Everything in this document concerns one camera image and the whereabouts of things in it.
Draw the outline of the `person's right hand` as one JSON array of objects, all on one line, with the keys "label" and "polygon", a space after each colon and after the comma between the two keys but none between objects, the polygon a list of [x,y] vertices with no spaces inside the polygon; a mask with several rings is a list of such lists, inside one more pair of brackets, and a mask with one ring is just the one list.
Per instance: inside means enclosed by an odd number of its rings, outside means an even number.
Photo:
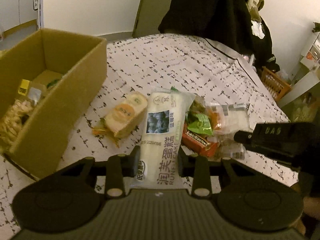
[{"label": "person's right hand", "polygon": [[306,196],[300,219],[300,232],[308,239],[319,239],[319,198]]}]

